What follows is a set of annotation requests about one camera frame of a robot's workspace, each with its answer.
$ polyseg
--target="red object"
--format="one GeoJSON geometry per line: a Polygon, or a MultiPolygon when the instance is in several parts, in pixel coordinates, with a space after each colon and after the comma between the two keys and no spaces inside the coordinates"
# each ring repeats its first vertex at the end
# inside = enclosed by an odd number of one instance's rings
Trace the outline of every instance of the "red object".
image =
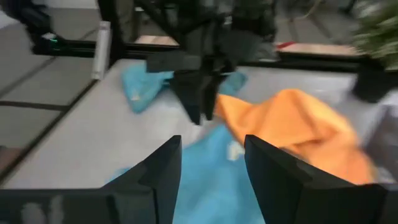
{"type": "Polygon", "coordinates": [[[285,42],[285,43],[278,44],[276,47],[277,47],[278,50],[280,50],[280,49],[284,49],[285,47],[288,47],[288,46],[293,45],[293,44],[295,44],[295,42],[290,41],[290,42],[285,42]]]}

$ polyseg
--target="green plant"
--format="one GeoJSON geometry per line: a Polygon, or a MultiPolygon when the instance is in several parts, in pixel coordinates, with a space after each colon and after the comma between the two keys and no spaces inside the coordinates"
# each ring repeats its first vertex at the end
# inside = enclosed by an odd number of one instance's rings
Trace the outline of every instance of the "green plant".
{"type": "Polygon", "coordinates": [[[353,45],[379,60],[387,71],[398,71],[398,0],[361,1],[353,45]]]}

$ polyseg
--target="blue cloth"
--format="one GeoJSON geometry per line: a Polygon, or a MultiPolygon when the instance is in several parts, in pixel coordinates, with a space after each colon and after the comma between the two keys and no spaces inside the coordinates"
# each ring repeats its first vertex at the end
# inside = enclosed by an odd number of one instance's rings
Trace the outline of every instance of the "blue cloth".
{"type": "Polygon", "coordinates": [[[225,125],[182,152],[174,224],[264,224],[244,156],[228,159],[234,141],[225,125]]]}
{"type": "MultiPolygon", "coordinates": [[[[165,81],[172,77],[172,72],[147,73],[145,63],[130,66],[123,71],[121,79],[124,94],[133,112],[141,113],[148,108],[157,94],[167,87],[165,81]]],[[[219,93],[233,96],[246,80],[246,76],[240,72],[229,73],[228,78],[220,85],[219,93]]]]}

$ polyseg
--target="white table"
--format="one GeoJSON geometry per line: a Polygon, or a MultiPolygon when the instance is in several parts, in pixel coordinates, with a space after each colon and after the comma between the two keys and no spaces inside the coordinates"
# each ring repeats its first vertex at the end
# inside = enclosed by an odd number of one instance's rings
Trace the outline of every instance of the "white table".
{"type": "MultiPolygon", "coordinates": [[[[183,147],[200,139],[219,121],[192,124],[178,99],[167,90],[147,111],[134,114],[123,94],[120,73],[139,63],[119,61],[37,146],[3,185],[5,189],[101,187],[124,167],[145,159],[174,134],[183,147]]],[[[346,115],[358,135],[366,139],[377,124],[384,104],[398,104],[392,94],[378,105],[355,100],[347,93],[354,75],[239,68],[249,77],[239,97],[259,103],[279,90],[299,88],[329,103],[346,115]]]]}

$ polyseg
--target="orange cloth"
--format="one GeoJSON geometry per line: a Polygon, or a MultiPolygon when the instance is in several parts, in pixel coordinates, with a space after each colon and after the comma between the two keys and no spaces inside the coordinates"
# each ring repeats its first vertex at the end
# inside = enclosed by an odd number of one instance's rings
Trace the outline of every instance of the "orange cloth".
{"type": "Polygon", "coordinates": [[[258,105],[219,95],[216,115],[241,144],[254,134],[353,184],[374,182],[372,163],[347,120],[300,90],[283,90],[258,105]]]}

